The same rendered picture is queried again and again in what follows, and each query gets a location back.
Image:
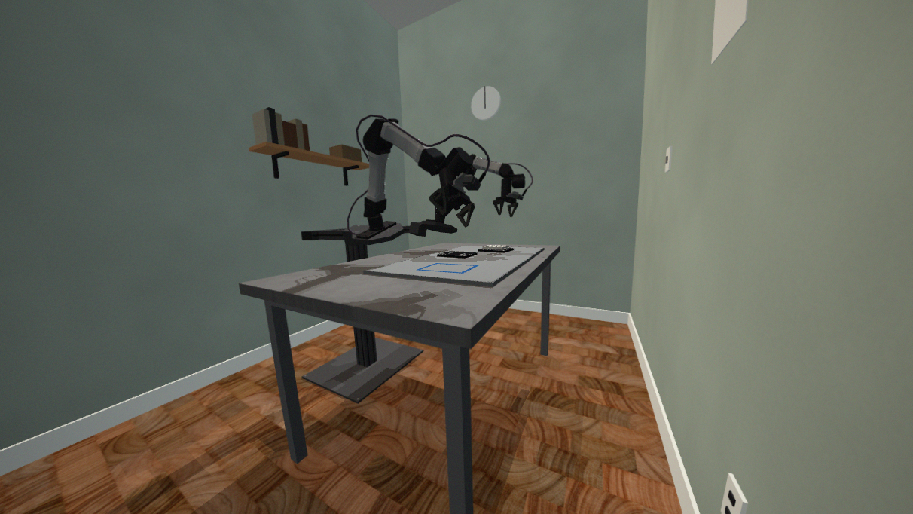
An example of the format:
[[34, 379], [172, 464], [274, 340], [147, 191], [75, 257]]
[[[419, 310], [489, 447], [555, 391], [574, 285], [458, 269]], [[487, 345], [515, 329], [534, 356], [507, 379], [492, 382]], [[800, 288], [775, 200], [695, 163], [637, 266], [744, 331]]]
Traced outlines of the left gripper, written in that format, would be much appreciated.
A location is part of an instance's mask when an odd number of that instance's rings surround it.
[[[513, 193], [512, 193], [511, 188], [509, 188], [509, 187], [501, 188], [501, 196], [496, 197], [496, 201], [493, 201], [493, 204], [494, 204], [496, 210], [498, 210], [498, 215], [501, 215], [503, 204], [505, 201], [507, 203], [511, 203], [511, 206], [508, 206], [508, 212], [511, 217], [513, 216], [513, 213], [515, 213], [515, 209], [517, 209], [517, 207], [518, 207], [518, 203], [516, 203], [516, 199], [513, 198], [513, 194], [520, 195], [518, 193], [515, 193], [515, 191], [513, 191]], [[498, 209], [498, 204], [500, 204], [500, 209]], [[511, 213], [512, 207], [514, 207], [514, 209]]]

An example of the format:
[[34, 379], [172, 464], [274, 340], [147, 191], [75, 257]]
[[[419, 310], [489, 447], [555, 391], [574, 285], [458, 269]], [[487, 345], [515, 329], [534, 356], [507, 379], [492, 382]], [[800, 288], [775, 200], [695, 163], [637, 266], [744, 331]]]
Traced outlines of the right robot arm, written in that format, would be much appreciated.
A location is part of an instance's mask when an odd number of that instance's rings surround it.
[[[386, 208], [385, 166], [393, 144], [411, 156], [431, 176], [439, 174], [440, 183], [447, 177], [455, 179], [473, 164], [471, 156], [461, 147], [452, 148], [445, 158], [437, 148], [425, 147], [384, 118], [375, 118], [363, 136], [363, 144], [369, 158], [368, 193], [365, 197], [365, 217], [369, 229], [357, 234], [356, 238], [360, 239], [370, 239], [396, 225], [396, 222], [383, 222], [381, 215]], [[481, 188], [481, 182], [474, 176], [464, 176], [462, 184], [468, 191], [478, 191]]]

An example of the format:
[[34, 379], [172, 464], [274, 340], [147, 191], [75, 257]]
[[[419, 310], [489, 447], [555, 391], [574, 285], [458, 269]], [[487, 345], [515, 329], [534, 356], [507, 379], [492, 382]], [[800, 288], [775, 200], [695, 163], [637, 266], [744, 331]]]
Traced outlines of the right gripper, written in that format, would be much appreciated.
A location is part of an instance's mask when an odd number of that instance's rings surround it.
[[[459, 213], [456, 214], [456, 216], [466, 227], [469, 225], [475, 205], [470, 201], [469, 196], [465, 194], [466, 192], [464, 191], [464, 186], [462, 184], [464, 176], [466, 176], [465, 173], [461, 173], [455, 180], [453, 180], [453, 177], [447, 177], [443, 179], [441, 182], [441, 189], [438, 189], [435, 191], [435, 193], [432, 193], [432, 195], [429, 196], [429, 201], [433, 206], [438, 208], [439, 212], [442, 213], [442, 215], [447, 213], [448, 206], [453, 207], [457, 211], [460, 206], [464, 204], [464, 207]], [[440, 206], [443, 206], [444, 209], [442, 209]], [[468, 220], [466, 220], [466, 222], [463, 219], [465, 213], [468, 213]]]

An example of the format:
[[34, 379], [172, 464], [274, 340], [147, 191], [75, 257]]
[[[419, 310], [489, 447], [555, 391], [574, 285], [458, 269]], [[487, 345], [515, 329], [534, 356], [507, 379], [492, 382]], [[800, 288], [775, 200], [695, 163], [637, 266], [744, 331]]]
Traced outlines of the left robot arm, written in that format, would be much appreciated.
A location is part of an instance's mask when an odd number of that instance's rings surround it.
[[[472, 174], [474, 176], [475, 171], [477, 171], [477, 169], [483, 170], [483, 171], [486, 170], [487, 163], [488, 163], [487, 160], [475, 157], [474, 154], [472, 154], [470, 156], [473, 160], [473, 164], [471, 166], [469, 166], [468, 171], [465, 171], [466, 175]], [[511, 185], [513, 188], [524, 188], [525, 187], [525, 176], [523, 176], [523, 174], [514, 174], [514, 172], [512, 171], [511, 165], [509, 165], [509, 164], [496, 163], [495, 161], [490, 161], [490, 166], [488, 166], [487, 171], [491, 172], [491, 173], [495, 173], [497, 176], [501, 176], [502, 178], [507, 178], [507, 179], [502, 179], [501, 188], [504, 188], [504, 187], [511, 188]], [[513, 198], [521, 200], [521, 201], [523, 200], [523, 196], [520, 196], [517, 194], [513, 194]], [[445, 215], [442, 215], [442, 213], [440, 213], [438, 209], [435, 209], [435, 212], [436, 212], [435, 220], [427, 219], [426, 221], [444, 223], [445, 216], [447, 216], [447, 214], [450, 213], [452, 209], [453, 209], [453, 207], [448, 206], [447, 213], [445, 213]]]

